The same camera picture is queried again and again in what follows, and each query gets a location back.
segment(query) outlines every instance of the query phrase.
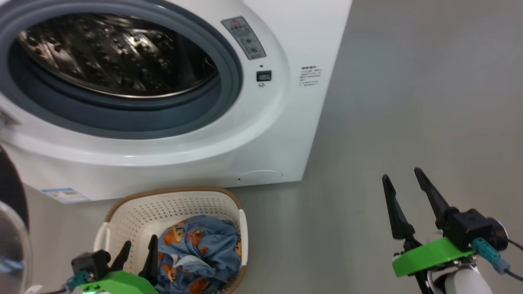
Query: brown basket rim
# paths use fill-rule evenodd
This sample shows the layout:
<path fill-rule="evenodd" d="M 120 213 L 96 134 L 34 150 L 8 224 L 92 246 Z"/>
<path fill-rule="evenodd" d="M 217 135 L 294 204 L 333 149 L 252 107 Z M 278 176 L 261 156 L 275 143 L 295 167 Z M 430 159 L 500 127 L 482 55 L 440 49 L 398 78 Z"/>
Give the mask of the brown basket rim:
<path fill-rule="evenodd" d="M 131 196 L 127 196 L 127 197 L 123 198 L 120 202 L 116 203 L 111 208 L 111 210 L 109 210 L 109 212 L 107 213 L 107 216 L 105 217 L 105 222 L 111 222 L 111 218 L 115 214 L 115 212 L 118 210 L 118 208 L 120 208 L 122 205 L 124 205 L 125 203 L 127 203 L 131 200 L 148 197 L 148 196 L 155 196 L 155 195 L 159 195 L 159 194 L 178 193 L 178 192 L 202 192 L 202 191 L 219 192 L 219 193 L 225 194 L 225 195 L 229 196 L 234 201 L 234 203 L 236 203 L 238 210 L 241 210 L 241 209 L 243 210 L 242 204 L 240 203 L 240 200 L 238 200 L 236 195 L 234 195 L 231 191 L 224 189 L 224 188 L 219 188 L 219 187 L 168 188 L 168 189 L 160 189 L 160 190 L 154 190 L 154 191 L 149 191 L 149 192 L 137 193 L 137 194 L 133 194 Z M 238 288 L 238 286 L 240 285 L 240 283 L 242 282 L 246 271 L 247 271 L 247 266 L 242 265 L 242 268 L 240 269 L 240 273 L 238 274 L 238 278 L 236 279 L 234 284 L 232 284 L 230 287 L 227 288 L 227 290 L 225 290 L 223 292 L 223 294 L 231 294 L 232 292 L 234 292 L 234 290 L 236 290 Z"/>

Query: basket handle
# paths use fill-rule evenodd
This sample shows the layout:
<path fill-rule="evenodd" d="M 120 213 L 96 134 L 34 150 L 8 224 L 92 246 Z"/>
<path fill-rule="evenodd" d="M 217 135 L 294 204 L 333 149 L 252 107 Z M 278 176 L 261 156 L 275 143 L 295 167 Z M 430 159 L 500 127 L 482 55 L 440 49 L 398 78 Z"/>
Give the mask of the basket handle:
<path fill-rule="evenodd" d="M 101 243 L 102 243 L 102 240 L 104 239 L 104 237 L 105 237 L 105 248 L 102 248 Z M 98 233 L 96 233 L 93 251 L 96 252 L 101 249 L 104 249 L 104 250 L 109 249 L 109 237 L 110 237 L 109 223 L 104 222 L 98 229 Z"/>
<path fill-rule="evenodd" d="M 245 266 L 249 258 L 249 232 L 247 230 L 245 211 L 240 209 L 238 212 L 240 217 L 240 233 L 242 235 L 242 266 Z"/>

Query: blue cloth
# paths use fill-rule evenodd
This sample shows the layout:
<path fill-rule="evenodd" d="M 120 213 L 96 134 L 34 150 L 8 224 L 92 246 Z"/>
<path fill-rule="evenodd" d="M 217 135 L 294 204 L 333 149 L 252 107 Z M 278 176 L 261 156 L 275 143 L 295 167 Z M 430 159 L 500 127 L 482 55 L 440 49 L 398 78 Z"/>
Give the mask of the blue cloth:
<path fill-rule="evenodd" d="M 240 272 L 242 244 L 229 220 L 196 216 L 158 240 L 160 294 L 211 294 Z"/>

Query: stainless steel drum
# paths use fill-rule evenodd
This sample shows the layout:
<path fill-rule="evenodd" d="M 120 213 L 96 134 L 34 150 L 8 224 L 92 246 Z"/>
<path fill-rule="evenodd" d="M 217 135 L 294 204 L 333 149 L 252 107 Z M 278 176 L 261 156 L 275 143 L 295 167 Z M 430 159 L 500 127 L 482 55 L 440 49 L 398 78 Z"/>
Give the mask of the stainless steel drum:
<path fill-rule="evenodd" d="M 195 43 L 155 23 L 114 14 L 70 14 L 19 34 L 34 61 L 76 86 L 122 98 L 162 98 L 217 74 Z"/>

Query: warning label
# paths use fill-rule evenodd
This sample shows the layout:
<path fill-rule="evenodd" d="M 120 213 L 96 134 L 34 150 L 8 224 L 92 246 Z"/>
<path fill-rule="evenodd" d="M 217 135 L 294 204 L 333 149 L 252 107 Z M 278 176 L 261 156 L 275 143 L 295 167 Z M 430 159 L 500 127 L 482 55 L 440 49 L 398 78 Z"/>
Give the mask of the warning label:
<path fill-rule="evenodd" d="M 236 42 L 242 47 L 249 60 L 267 56 L 258 37 L 254 34 L 245 18 L 239 16 L 222 20 L 222 24 L 236 39 Z"/>
<path fill-rule="evenodd" d="M 317 66 L 302 66 L 300 74 L 300 87 L 317 85 L 320 82 L 322 70 Z"/>

